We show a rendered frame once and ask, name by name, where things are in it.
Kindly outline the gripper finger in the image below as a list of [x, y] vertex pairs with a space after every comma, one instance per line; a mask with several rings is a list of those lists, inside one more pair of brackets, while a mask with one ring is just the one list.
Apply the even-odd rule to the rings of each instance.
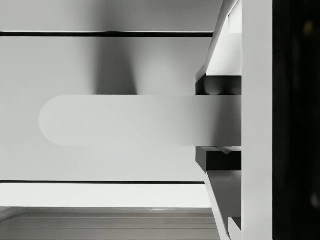
[[206, 60], [195, 79], [197, 95], [242, 94], [242, 0], [223, 0]]
[[221, 240], [232, 240], [229, 219], [242, 216], [242, 152], [237, 147], [197, 147], [195, 161], [205, 186]]

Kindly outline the white drawer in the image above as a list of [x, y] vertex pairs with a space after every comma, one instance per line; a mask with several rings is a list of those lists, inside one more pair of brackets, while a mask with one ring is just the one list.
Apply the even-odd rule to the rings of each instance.
[[208, 38], [0, 37], [0, 181], [200, 182], [241, 97], [197, 96]]

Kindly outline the white cabinet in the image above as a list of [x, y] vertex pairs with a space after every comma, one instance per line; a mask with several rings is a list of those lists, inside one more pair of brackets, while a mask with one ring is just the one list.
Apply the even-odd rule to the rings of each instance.
[[[0, 38], [211, 38], [223, 0], [0, 0]], [[0, 180], [1, 240], [217, 240], [202, 181]]]

